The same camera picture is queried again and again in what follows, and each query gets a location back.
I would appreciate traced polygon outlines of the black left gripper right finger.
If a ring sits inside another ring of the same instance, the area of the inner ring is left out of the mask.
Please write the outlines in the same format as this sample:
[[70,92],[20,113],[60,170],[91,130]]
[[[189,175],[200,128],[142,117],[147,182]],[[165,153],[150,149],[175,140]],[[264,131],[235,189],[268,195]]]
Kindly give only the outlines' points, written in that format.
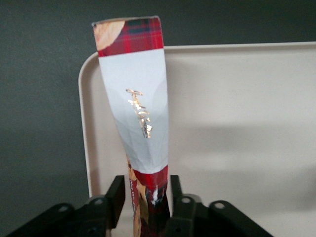
[[178,175],[170,176],[173,198],[173,213],[166,225],[166,237],[193,237],[195,217],[201,198],[194,194],[184,194]]

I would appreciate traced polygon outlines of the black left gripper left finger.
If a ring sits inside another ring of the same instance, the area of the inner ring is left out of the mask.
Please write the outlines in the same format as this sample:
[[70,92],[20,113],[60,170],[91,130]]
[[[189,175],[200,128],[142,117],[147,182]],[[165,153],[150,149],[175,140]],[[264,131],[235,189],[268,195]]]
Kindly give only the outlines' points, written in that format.
[[117,227],[125,202],[123,175],[114,178],[105,195],[91,197],[84,205],[82,237],[110,237]]

